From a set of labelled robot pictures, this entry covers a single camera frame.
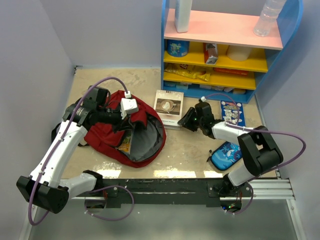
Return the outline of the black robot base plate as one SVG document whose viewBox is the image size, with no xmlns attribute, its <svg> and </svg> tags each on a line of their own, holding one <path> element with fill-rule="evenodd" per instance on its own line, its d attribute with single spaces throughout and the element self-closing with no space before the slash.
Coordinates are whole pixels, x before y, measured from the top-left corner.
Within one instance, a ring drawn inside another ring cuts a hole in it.
<svg viewBox="0 0 320 240">
<path fill-rule="evenodd" d="M 239 204 L 251 198 L 250 185 L 245 183 L 230 192 L 221 192 L 222 178 L 113 178 L 103 179 L 106 189 L 106 207 L 119 208 L 131 204 L 132 193 L 136 205 L 205 205 L 209 208 L 221 203 Z"/>
</svg>

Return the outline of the orange treehouse paperback book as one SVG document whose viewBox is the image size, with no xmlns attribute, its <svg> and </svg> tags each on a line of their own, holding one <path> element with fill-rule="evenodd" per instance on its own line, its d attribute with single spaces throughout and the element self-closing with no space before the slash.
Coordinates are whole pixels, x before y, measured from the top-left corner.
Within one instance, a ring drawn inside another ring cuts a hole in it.
<svg viewBox="0 0 320 240">
<path fill-rule="evenodd" d="M 132 138 L 133 138 L 133 130 L 126 130 L 121 144 L 117 147 L 118 150 L 129 154 L 131 152 L 132 146 Z"/>
</svg>

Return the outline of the red backpack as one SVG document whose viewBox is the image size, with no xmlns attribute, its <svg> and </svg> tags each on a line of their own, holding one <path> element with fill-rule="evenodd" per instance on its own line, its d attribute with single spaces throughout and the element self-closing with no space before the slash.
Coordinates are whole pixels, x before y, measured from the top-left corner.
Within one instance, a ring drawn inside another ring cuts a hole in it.
<svg viewBox="0 0 320 240">
<path fill-rule="evenodd" d="M 110 93 L 107 89 L 96 87 L 77 108 L 73 103 L 67 107 L 63 121 L 73 120 L 77 127 L 84 126 L 87 133 L 82 140 L 97 152 L 117 160 L 123 165 L 142 168 L 150 164 L 163 149 L 166 142 L 164 124 L 157 112 L 141 99 L 136 99 L 138 112 L 127 115 L 130 129 L 133 130 L 130 153 L 118 150 L 125 131 L 113 132 L 110 124 L 96 123 L 90 126 L 90 115 L 95 112 L 121 111 L 121 99 L 125 91 Z"/>
</svg>

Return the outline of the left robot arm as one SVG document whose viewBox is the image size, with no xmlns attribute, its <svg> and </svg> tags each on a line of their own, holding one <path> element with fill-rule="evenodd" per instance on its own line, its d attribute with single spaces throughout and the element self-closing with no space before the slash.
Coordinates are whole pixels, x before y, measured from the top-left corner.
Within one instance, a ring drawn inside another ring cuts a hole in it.
<svg viewBox="0 0 320 240">
<path fill-rule="evenodd" d="M 102 176 L 85 170 L 70 181 L 62 174 L 81 141 L 119 163 L 142 168 L 161 152 L 166 131 L 159 114 L 126 89 L 110 93 L 90 86 L 70 105 L 51 133 L 51 146 L 28 176 L 17 180 L 17 188 L 31 205 L 57 214 L 67 201 L 82 193 L 99 196 Z"/>
</svg>

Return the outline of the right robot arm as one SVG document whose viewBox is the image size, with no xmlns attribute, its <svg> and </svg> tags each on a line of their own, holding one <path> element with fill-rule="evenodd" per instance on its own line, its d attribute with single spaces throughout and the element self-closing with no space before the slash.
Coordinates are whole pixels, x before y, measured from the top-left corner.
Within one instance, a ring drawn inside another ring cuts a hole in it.
<svg viewBox="0 0 320 240">
<path fill-rule="evenodd" d="M 199 102 L 188 110 L 192 131 L 217 140 L 236 144 L 242 153 L 243 165 L 223 177 L 221 192 L 233 197 L 241 185 L 281 164 L 283 154 L 264 126 L 245 128 L 215 119 L 209 103 Z"/>
</svg>

